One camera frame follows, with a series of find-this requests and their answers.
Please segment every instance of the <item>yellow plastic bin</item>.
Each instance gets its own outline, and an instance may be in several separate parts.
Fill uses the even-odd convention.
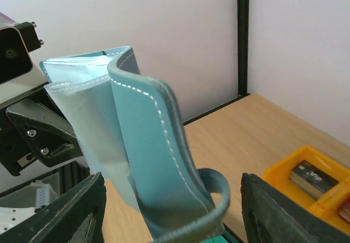
[[[314,200],[289,179],[291,171],[303,160],[321,169],[339,183],[321,198]],[[314,148],[303,146],[267,169],[262,178],[310,213],[350,235],[350,224],[337,214],[340,205],[350,197],[349,169]]]

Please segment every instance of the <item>leather wallet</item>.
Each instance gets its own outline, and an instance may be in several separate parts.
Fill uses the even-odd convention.
[[[228,182],[217,171],[195,168],[171,88],[140,75],[131,47],[79,57],[102,55],[110,57],[108,68],[89,80],[72,65],[58,81],[65,76],[55,61],[40,63],[50,80],[46,90],[72,125],[91,170],[102,172],[140,210],[153,242],[222,234]],[[88,66],[83,72],[93,74]],[[217,206],[210,193],[222,194]]]

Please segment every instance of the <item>screw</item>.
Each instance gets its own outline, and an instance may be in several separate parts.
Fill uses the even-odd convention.
[[[45,148],[41,149],[40,152],[42,155],[48,155],[50,150],[47,147],[45,147]]]
[[[27,134],[29,137],[33,138],[35,135],[37,135],[37,130],[29,130]]]
[[[34,156],[32,154],[27,154],[26,155],[27,161],[31,161],[31,160],[33,160],[33,158],[34,158]]]

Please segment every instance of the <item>white wall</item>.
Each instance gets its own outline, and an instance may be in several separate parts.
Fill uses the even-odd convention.
[[[250,0],[249,92],[350,144],[350,0]]]
[[[0,0],[17,22],[35,21],[34,63],[134,47],[143,74],[166,81],[188,120],[237,96],[237,0]],[[0,85],[0,102],[44,82],[39,69]],[[0,179],[7,180],[0,167]],[[31,165],[22,177],[47,171]],[[0,182],[0,190],[12,185]]]

